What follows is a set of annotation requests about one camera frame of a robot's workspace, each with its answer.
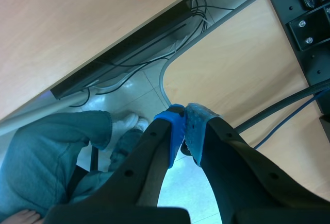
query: desk surface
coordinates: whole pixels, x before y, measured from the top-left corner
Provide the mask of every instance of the desk surface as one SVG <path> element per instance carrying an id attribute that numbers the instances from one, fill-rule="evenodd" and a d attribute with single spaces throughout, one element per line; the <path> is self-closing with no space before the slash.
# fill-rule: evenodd
<path id="1" fill-rule="evenodd" d="M 0 0 L 0 120 L 181 0 Z"/>
<path id="2" fill-rule="evenodd" d="M 270 0 L 245 5 L 168 66 L 163 88 L 171 103 L 201 103 L 236 127 L 308 86 Z M 256 145 L 307 99 L 266 118 L 242 137 Z M 258 150 L 330 200 L 330 144 L 319 116 L 312 103 Z"/>

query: bolt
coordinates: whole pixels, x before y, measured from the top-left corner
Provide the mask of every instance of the bolt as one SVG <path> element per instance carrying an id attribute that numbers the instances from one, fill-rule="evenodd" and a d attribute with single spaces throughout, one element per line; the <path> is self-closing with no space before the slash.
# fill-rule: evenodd
<path id="1" fill-rule="evenodd" d="M 307 44 L 311 44 L 311 43 L 313 43 L 313 38 L 312 38 L 312 37 L 308 37 L 308 38 L 306 39 L 306 43 L 307 43 Z"/>
<path id="2" fill-rule="evenodd" d="M 304 20 L 300 21 L 300 22 L 299 22 L 299 26 L 300 26 L 300 27 L 304 27 L 304 26 L 306 26 L 306 22 L 305 22 Z"/>

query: chair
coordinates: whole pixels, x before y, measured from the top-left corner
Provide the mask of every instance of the chair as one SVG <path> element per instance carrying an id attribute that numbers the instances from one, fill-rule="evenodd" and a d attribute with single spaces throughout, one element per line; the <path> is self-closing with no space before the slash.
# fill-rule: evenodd
<path id="1" fill-rule="evenodd" d="M 98 149 L 92 147 L 90 171 L 97 171 L 97 170 L 98 170 Z M 87 173 L 88 171 L 86 171 L 85 169 L 81 168 L 78 165 L 76 166 L 76 169 L 74 170 L 71 180 L 68 183 L 68 187 L 67 187 L 68 199 L 71 198 L 78 183 L 83 179 L 84 176 L 86 176 Z"/>

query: cable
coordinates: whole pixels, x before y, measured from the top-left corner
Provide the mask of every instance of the cable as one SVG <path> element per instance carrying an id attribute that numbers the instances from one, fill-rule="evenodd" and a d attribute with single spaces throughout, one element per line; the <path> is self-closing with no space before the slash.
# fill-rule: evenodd
<path id="1" fill-rule="evenodd" d="M 196 7 L 198 7 L 198 8 L 207 7 L 207 8 L 224 9 L 224 10 L 231 10 L 231 11 L 235 10 L 235 9 L 222 8 L 222 7 L 213 6 L 213 5 L 201 5 L 201 6 L 195 6 L 193 9 L 195 9 Z"/>
<path id="2" fill-rule="evenodd" d="M 158 60 L 160 60 L 160 59 L 167 59 L 167 60 L 168 60 L 167 57 L 163 57 L 163 56 L 161 56 L 160 58 L 156 58 L 156 59 L 153 59 L 153 60 L 151 60 L 151 61 L 149 61 L 149 62 L 145 62 L 145 63 L 137 63 L 137 64 L 130 64 L 130 65 L 122 65 L 122 64 L 114 64 L 114 63 L 109 62 L 109 63 L 104 63 L 104 64 L 110 64 L 110 65 L 113 65 L 113 66 L 116 66 L 116 67 L 134 67 L 134 66 L 142 66 L 142 65 L 145 65 L 146 63 L 153 63 L 153 62 L 156 62 L 156 61 L 158 61 Z"/>
<path id="3" fill-rule="evenodd" d="M 141 69 L 143 69 L 144 67 L 146 67 L 147 65 L 151 64 L 151 62 L 146 63 L 145 65 L 143 65 L 142 67 L 138 68 L 137 70 L 135 70 L 133 72 L 133 74 L 131 74 L 122 84 L 120 84 L 117 88 L 115 88 L 114 90 L 105 92 L 105 93 L 97 93 L 96 95 L 104 95 L 104 94 L 110 94 L 113 93 L 114 91 L 120 89 L 133 75 L 135 75 L 137 72 L 139 72 Z"/>
<path id="4" fill-rule="evenodd" d="M 273 113 L 277 112 L 278 110 L 287 107 L 288 105 L 301 100 L 309 95 L 319 93 L 325 89 L 330 88 L 330 79 L 319 82 L 313 86 L 305 88 L 285 99 L 280 100 L 279 102 L 271 105 L 270 107 L 264 109 L 263 111 L 259 112 L 258 114 L 254 115 L 247 121 L 243 122 L 241 125 L 235 128 L 237 133 L 242 133 L 248 128 L 254 126 L 256 123 L 260 122 L 261 120 L 265 119 L 266 117 L 272 115 Z"/>
<path id="5" fill-rule="evenodd" d="M 185 43 L 183 43 L 179 48 L 178 50 L 180 50 L 182 47 L 184 47 L 188 41 L 191 39 L 191 37 L 193 37 L 193 35 L 197 32 L 197 30 L 199 29 L 199 27 L 201 26 L 201 24 L 203 23 L 203 21 L 201 21 L 198 25 L 198 27 L 195 29 L 195 31 L 188 37 L 188 39 L 185 41 Z"/>
<path id="6" fill-rule="evenodd" d="M 260 143 L 258 143 L 254 149 L 259 148 L 262 144 L 264 144 L 283 124 L 285 124 L 288 120 L 290 120 L 292 117 L 294 117 L 297 113 L 299 113 L 301 110 L 303 110 L 306 106 L 308 106 L 310 103 L 312 103 L 314 100 L 320 98 L 323 96 L 326 92 L 328 92 L 329 89 L 323 90 L 322 92 L 315 95 L 313 98 L 309 99 L 306 103 L 301 105 L 297 110 L 292 112 L 289 116 L 287 116 L 282 122 L 280 122 Z"/>
<path id="7" fill-rule="evenodd" d="M 200 28 L 201 24 L 204 23 L 204 26 L 202 28 L 202 32 L 205 31 L 207 29 L 207 19 L 206 19 L 206 15 L 204 12 L 196 9 L 194 12 L 193 12 L 193 16 L 196 16 L 196 15 L 199 15 L 203 18 L 203 20 L 199 23 L 199 25 L 197 26 L 197 28 L 195 29 L 195 31 L 187 38 L 186 41 L 184 41 L 178 48 L 175 49 L 174 52 L 170 53 L 170 54 L 167 54 L 167 56 L 170 56 L 174 53 L 176 53 L 176 51 L 180 50 L 181 48 L 183 48 L 187 42 L 192 38 L 192 36 L 198 31 L 198 29 Z M 145 62 L 145 63 L 138 63 L 138 64 L 131 64 L 131 65 L 122 65 L 122 64 L 114 64 L 114 63 L 104 63 L 104 62 L 99 62 L 97 61 L 97 63 L 102 63 L 102 64 L 111 64 L 113 66 L 121 66 L 121 67 L 134 67 L 134 66 L 141 66 L 140 68 L 138 68 L 137 70 L 135 70 L 125 81 L 123 81 L 117 88 L 115 88 L 114 90 L 111 90 L 111 91 L 108 91 L 108 92 L 105 92 L 105 93 L 97 93 L 96 95 L 105 95 L 105 94 L 109 94 L 109 93 L 113 93 L 114 91 L 118 90 L 119 88 L 121 88 L 133 75 L 135 75 L 138 71 L 140 71 L 141 69 L 143 69 L 144 67 L 146 67 L 147 65 L 157 61 L 157 60 L 160 60 L 160 59 L 167 59 L 166 57 L 160 57 L 160 58 L 157 58 L 157 59 L 154 59 L 152 61 L 149 61 L 149 62 Z"/>
<path id="8" fill-rule="evenodd" d="M 82 106 L 86 105 L 87 102 L 89 101 L 89 98 L 91 97 L 91 91 L 89 89 L 87 89 L 87 91 L 88 91 L 88 96 L 87 96 L 86 101 L 83 104 L 81 104 L 79 106 L 70 106 L 70 107 L 76 108 L 76 107 L 82 107 Z"/>

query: shoe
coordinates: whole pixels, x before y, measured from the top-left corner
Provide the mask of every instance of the shoe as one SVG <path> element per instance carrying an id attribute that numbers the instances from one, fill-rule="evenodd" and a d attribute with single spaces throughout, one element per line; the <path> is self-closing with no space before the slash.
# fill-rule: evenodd
<path id="1" fill-rule="evenodd" d="M 139 120 L 139 115 L 136 113 L 130 113 L 122 120 L 112 123 L 112 134 L 110 142 L 105 151 L 111 151 L 115 147 L 119 138 L 122 137 L 127 131 L 131 130 Z"/>
<path id="2" fill-rule="evenodd" d="M 145 130 L 148 128 L 149 122 L 146 118 L 140 117 L 133 129 L 141 130 L 142 132 L 145 132 Z"/>

